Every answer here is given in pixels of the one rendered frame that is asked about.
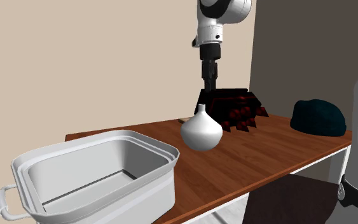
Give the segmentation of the brown wooden table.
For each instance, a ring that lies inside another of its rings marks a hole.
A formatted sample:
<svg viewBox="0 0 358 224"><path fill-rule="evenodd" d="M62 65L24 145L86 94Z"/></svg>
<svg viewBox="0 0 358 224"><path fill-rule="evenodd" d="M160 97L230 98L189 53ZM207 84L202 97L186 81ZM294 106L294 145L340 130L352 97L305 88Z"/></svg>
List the brown wooden table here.
<svg viewBox="0 0 358 224"><path fill-rule="evenodd" d="M341 152L352 142L341 137L313 136L290 127L290 119L256 117L248 132L232 129L210 151L194 151L180 135L178 120L130 125L128 129L179 150L174 167L176 202L155 224L182 224L286 174Z"/></svg>

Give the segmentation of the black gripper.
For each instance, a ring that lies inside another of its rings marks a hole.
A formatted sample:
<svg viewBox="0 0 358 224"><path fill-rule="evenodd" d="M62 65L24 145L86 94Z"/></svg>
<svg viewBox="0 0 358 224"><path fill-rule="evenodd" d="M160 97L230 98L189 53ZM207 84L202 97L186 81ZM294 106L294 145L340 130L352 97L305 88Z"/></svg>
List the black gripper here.
<svg viewBox="0 0 358 224"><path fill-rule="evenodd" d="M221 45L219 43L208 43L199 46L200 59L202 60L202 79L205 92L216 89L218 77L218 65L215 60L221 58Z"/></svg>

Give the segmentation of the white bulbous vase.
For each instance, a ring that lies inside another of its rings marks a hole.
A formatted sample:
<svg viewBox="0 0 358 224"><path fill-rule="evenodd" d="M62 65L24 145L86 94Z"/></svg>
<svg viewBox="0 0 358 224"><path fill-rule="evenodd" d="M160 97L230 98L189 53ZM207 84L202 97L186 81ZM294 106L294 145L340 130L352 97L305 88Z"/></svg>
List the white bulbous vase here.
<svg viewBox="0 0 358 224"><path fill-rule="evenodd" d="M207 114L205 104L199 104L196 114L181 125L182 140L195 151L215 148L222 136L222 127Z"/></svg>

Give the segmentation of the dark teal cap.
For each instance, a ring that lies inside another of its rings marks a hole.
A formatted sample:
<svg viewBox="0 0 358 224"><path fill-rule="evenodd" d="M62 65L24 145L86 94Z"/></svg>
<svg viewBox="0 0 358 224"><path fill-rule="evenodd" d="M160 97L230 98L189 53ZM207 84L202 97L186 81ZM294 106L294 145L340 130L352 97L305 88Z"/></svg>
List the dark teal cap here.
<svg viewBox="0 0 358 224"><path fill-rule="evenodd" d="M340 137L346 133L345 117L334 104L320 100L299 100L293 107L290 127L315 136Z"/></svg>

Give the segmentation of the black and red spiked object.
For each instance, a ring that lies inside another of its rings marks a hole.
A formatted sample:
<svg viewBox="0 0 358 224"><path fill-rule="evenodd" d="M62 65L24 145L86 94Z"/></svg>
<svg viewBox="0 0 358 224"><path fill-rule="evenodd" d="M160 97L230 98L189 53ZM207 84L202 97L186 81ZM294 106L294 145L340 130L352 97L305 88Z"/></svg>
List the black and red spiked object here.
<svg viewBox="0 0 358 224"><path fill-rule="evenodd" d="M256 116L268 117L261 102L247 88L222 88L209 93L201 89L194 114L199 104L204 104L207 114L227 132L231 132L231 127L249 132L248 127L257 127Z"/></svg>

